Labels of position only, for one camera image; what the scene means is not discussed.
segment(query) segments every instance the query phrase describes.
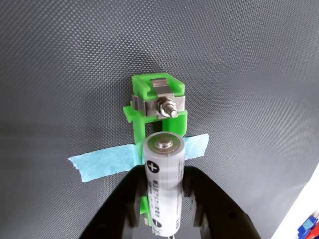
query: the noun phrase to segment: dark fabric background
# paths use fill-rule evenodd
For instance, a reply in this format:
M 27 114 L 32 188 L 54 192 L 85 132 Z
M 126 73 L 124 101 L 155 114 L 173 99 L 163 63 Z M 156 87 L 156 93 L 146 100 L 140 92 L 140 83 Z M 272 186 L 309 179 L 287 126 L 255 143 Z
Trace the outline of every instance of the dark fabric background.
M 155 72 L 210 135 L 186 164 L 272 236 L 319 163 L 317 0 L 1 0 L 0 238 L 80 236 L 126 173 L 82 183 L 67 158 L 133 143 L 130 77 Z M 198 239 L 187 203 L 176 238 Z

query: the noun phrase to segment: metal clip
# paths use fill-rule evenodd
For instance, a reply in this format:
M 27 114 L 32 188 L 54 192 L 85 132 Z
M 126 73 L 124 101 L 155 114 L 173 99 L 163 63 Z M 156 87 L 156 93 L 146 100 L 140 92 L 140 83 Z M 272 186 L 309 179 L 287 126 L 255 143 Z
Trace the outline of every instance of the metal clip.
M 143 111 L 144 116 L 158 116 L 159 119 L 175 118 L 178 112 L 185 110 L 185 96 L 175 97 L 166 78 L 151 81 L 158 98 L 144 101 L 138 96 L 132 96 L 134 110 Z

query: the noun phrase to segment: aa battery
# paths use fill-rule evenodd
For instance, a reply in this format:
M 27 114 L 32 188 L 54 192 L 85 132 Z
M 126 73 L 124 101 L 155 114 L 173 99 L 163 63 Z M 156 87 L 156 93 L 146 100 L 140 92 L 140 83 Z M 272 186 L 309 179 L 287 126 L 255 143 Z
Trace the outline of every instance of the aa battery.
M 153 231 L 162 237 L 179 229 L 185 143 L 172 132 L 158 132 L 143 145 Z

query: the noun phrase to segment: green bracket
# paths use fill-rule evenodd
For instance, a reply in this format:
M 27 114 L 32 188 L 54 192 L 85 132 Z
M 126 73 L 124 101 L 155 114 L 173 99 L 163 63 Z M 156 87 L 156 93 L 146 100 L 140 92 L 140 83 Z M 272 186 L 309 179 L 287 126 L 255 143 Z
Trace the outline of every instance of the green bracket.
M 185 85 L 183 82 L 175 79 L 168 73 L 155 73 L 155 74 L 145 74 L 132 76 L 133 82 L 133 92 L 135 96 L 141 97 L 144 101 L 156 100 L 158 98 L 151 79 L 166 78 L 169 87 L 172 89 L 174 96 L 184 96 Z M 143 143 L 146 138 L 145 134 L 145 124 L 155 121 L 162 121 L 162 130 L 177 133 L 180 136 L 186 134 L 187 129 L 187 110 L 178 113 L 176 118 L 165 118 L 159 119 L 158 116 L 144 116 L 142 111 L 136 111 L 133 109 L 132 101 L 129 106 L 123 107 L 124 114 L 129 123 L 133 122 L 134 129 L 134 140 L 137 150 L 140 155 L 141 164 L 145 162 L 142 161 L 143 154 Z M 147 197 L 142 198 L 141 203 L 141 214 L 145 214 L 149 222 L 149 226 L 152 225 L 149 201 Z

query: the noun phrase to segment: blue tape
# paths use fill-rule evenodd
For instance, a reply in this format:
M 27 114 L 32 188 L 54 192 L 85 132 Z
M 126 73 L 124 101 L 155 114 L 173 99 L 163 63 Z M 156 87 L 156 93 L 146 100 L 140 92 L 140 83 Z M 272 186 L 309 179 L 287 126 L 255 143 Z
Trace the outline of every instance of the blue tape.
M 204 156 L 208 134 L 184 138 L 185 159 Z M 70 157 L 73 166 L 80 171 L 82 182 L 129 171 L 140 164 L 140 157 L 134 144 L 105 148 L 98 151 Z

